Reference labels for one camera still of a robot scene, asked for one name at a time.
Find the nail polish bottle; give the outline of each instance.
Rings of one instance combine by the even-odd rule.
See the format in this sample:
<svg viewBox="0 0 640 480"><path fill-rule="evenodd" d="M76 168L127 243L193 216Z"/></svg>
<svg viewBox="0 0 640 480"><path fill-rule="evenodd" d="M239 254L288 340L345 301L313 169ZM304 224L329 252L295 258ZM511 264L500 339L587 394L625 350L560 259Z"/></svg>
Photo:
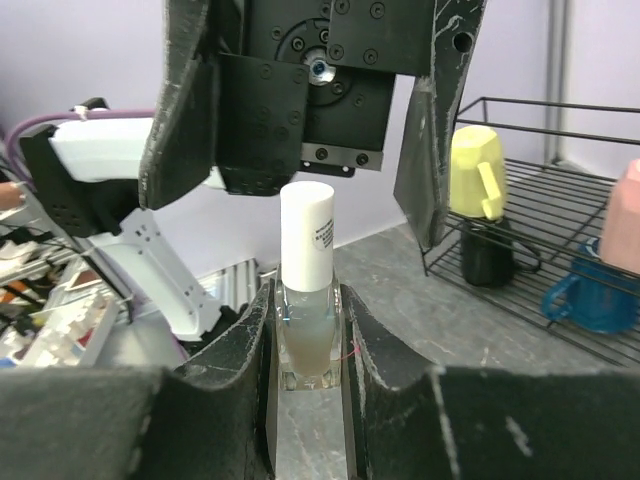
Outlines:
<svg viewBox="0 0 640 480"><path fill-rule="evenodd" d="M280 192L281 255L276 279L282 390L340 385L343 314L333 269L334 190L294 182Z"/></svg>

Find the mug handle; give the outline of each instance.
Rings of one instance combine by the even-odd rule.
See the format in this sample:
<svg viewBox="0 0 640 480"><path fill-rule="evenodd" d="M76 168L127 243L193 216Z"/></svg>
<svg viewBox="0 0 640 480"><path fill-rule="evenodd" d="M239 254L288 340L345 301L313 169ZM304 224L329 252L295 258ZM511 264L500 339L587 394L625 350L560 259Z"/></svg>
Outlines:
<svg viewBox="0 0 640 480"><path fill-rule="evenodd" d="M500 186L493 173L489 162L480 162L478 164L480 178L487 192L487 198L482 200L482 210L489 220L495 220L503 215L503 198Z"/></svg>
<svg viewBox="0 0 640 480"><path fill-rule="evenodd" d="M522 245L525 249L529 250L536 258L536 263L533 265L516 262L516 268L518 269L518 271L524 273L536 273L540 271L540 269L542 268L542 252L540 252L537 247L529 242L516 241L515 243L519 243L520 245Z"/></svg>
<svg viewBox="0 0 640 480"><path fill-rule="evenodd" d="M580 277L578 275L572 273L556 283L546 293L546 295L542 299L540 310L549 320L551 320L552 322L557 322L558 320L563 319L564 317L569 315L569 313L571 313L571 305L569 305L567 302L564 302L558 307L554 307L553 302L560 295L566 293L569 287L576 283L579 279Z"/></svg>

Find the gray table surface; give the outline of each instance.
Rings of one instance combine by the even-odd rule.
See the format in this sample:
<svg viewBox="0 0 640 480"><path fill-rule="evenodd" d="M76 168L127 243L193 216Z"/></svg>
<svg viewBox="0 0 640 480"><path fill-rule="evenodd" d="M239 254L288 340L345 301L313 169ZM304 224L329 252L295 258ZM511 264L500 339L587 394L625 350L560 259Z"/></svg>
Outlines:
<svg viewBox="0 0 640 480"><path fill-rule="evenodd" d="M606 365L436 277L425 277L406 225L335 252L351 285L393 334L432 361L510 370L575 370ZM340 390L281 393L279 480L346 478Z"/></svg>

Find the white wall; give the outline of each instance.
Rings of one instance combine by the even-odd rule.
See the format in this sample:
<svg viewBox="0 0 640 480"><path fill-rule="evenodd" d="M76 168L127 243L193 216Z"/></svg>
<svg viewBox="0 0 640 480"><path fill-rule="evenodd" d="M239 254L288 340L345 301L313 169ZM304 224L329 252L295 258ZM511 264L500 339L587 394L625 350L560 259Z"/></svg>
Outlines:
<svg viewBox="0 0 640 480"><path fill-rule="evenodd" d="M463 104L481 95L544 98L547 15L546 0L489 0ZM91 96L118 108L149 107L162 76L162 2L6 1L0 44L5 129ZM403 221L392 191L411 85L411 79L399 79L383 171L357 172L350 180L322 177L337 189L338 244ZM495 114L494 121L543 123L542 111L531 107ZM541 138L509 132L503 139L510 156L541 161ZM277 198L230 197L200 188L157 218L196 274L251 256L267 264L278 259Z"/></svg>
<svg viewBox="0 0 640 480"><path fill-rule="evenodd" d="M565 101L640 108L640 2L572 2ZM563 129L640 139L640 115L565 110ZM617 178L640 157L640 147L578 139L562 143L562 156L580 167Z"/></svg>

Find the wire dish rack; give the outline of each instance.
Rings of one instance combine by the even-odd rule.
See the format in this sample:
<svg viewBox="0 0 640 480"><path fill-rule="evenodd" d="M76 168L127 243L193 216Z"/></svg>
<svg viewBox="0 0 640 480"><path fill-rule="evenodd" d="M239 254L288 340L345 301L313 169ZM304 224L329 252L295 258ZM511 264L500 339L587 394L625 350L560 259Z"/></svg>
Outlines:
<svg viewBox="0 0 640 480"><path fill-rule="evenodd" d="M564 104L545 102L481 98L472 106L483 105L484 120L459 119L458 123L640 145L640 141L629 139L491 123L487 121L487 104L496 101L567 107ZM585 105L568 105L568 108L618 110ZM506 208L506 217L511 224L509 237L514 242L524 241L533 244L540 250L541 270L535 274L518 273L509 285L499 289L477 288L467 284L461 276L459 233L465 218L450 213L442 245L429 252L422 252L425 273L446 280L611 364L618 366L640 364L640 325L616 335L596 334L569 320L550 323L540 310L541 300L549 288L572 271L572 260L580 256L576 252L578 247L587 239L600 236L609 194L615 181L574 171L569 167L538 165L516 159L506 159L505 163L509 183ZM516 257L525 255L525 252L517 247L514 247L514 250ZM624 272L624 275L640 280L640 277L629 272Z"/></svg>

